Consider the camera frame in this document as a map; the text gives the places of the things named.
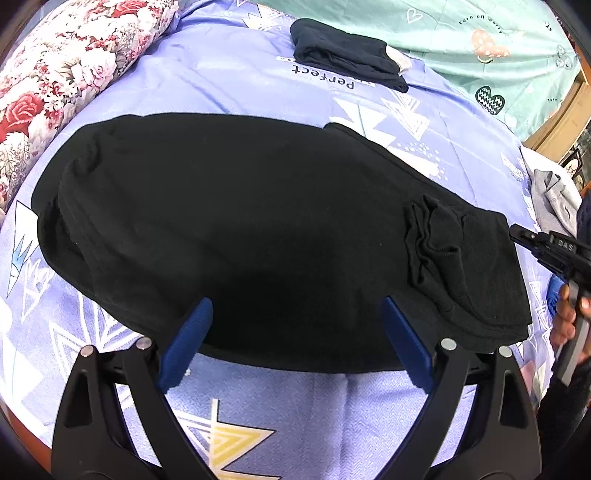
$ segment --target black fabric bundle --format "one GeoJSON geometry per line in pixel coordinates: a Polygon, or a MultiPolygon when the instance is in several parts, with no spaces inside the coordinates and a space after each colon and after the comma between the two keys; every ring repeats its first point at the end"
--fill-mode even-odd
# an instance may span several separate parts
{"type": "Polygon", "coordinates": [[[431,345],[527,337],[505,217],[352,130],[231,115],[123,116],[78,130],[32,198],[48,264],[158,340],[202,297],[200,352],[318,372],[401,368],[391,295],[431,345]]]}
{"type": "Polygon", "coordinates": [[[347,33],[311,18],[293,22],[290,33],[298,63],[408,92],[400,67],[386,54],[383,40],[347,33]]]}

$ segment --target mint green bedsheet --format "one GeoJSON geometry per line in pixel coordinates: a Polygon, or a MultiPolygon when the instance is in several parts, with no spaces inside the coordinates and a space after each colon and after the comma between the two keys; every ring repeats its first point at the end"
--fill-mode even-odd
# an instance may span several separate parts
{"type": "Polygon", "coordinates": [[[263,0],[296,18],[381,38],[422,58],[527,139],[567,95],[580,63],[541,0],[263,0]]]}

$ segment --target blue blanket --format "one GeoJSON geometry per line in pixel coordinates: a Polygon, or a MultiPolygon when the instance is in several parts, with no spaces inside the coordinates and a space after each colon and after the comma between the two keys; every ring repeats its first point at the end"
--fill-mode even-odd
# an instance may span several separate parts
{"type": "MultiPolygon", "coordinates": [[[[519,141],[503,123],[420,60],[404,75],[407,94],[297,65],[292,22],[244,0],[193,4],[56,137],[18,192],[0,231],[0,395],[48,445],[78,350],[87,343],[100,351],[124,348],[138,337],[55,275],[37,248],[31,193],[52,155],[82,125],[159,112],[256,115],[319,127],[340,122],[468,202],[537,229],[519,141]]],[[[163,158],[162,177],[175,174],[163,158]]],[[[158,184],[153,201],[167,201],[158,184]]],[[[518,248],[518,255],[533,324],[530,338],[512,348],[536,403],[552,362],[550,274],[529,252],[518,248]]],[[[129,390],[119,387],[119,395],[140,455],[155,462],[129,390]]],[[[228,480],[372,479],[425,400],[405,372],[272,371],[202,355],[167,397],[218,478],[228,480]]],[[[472,398],[467,388],[438,462],[453,454],[472,398]]]]}

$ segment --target gray cloth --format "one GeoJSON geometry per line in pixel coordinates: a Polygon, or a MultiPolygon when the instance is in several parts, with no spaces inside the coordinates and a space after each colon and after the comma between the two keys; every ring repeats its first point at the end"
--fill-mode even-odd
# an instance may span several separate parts
{"type": "Polygon", "coordinates": [[[577,236],[577,203],[551,171],[535,170],[531,185],[535,218],[543,232],[577,236]]]}

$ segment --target blue gripper pad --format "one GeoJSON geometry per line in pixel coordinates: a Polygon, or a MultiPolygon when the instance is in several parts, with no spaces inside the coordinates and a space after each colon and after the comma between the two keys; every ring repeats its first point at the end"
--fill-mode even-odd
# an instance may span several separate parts
{"type": "Polygon", "coordinates": [[[390,343],[413,384],[426,394],[434,387],[433,359],[392,298],[382,303],[382,322],[390,343]]]}
{"type": "Polygon", "coordinates": [[[212,322],[213,303],[204,297],[161,355],[160,374],[156,380],[156,387],[162,393],[181,383],[191,360],[205,340],[212,322]]]}

